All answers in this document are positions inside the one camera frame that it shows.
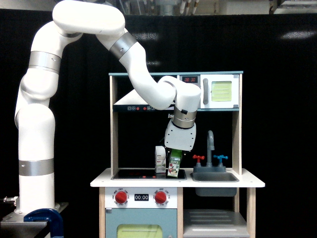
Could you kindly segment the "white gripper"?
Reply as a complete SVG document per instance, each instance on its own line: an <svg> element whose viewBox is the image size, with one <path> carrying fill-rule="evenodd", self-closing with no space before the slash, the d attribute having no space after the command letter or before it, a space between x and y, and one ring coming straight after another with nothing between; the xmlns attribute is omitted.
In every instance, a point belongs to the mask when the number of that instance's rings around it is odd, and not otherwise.
<svg viewBox="0 0 317 238"><path fill-rule="evenodd" d="M169 121L164 136L164 145L170 149L191 151L196 139L196 124L192 128L183 129L176 127L172 120Z"/></svg>

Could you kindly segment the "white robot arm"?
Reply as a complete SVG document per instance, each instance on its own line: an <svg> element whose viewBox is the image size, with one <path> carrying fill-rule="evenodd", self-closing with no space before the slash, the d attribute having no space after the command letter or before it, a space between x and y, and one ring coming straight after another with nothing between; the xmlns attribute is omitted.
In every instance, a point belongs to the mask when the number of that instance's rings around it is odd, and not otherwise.
<svg viewBox="0 0 317 238"><path fill-rule="evenodd" d="M125 27L123 13L114 6L78 0L55 5L52 21L34 36L29 65L22 77L15 107L18 129L19 196L16 211L28 214L55 208L55 118L49 108L61 77L82 78L82 60L73 69L63 65L64 50L84 34L95 35L128 73L136 93L156 110L174 107L164 144L172 150L192 150L200 88L172 76L155 81L147 68L146 52Z"/></svg>

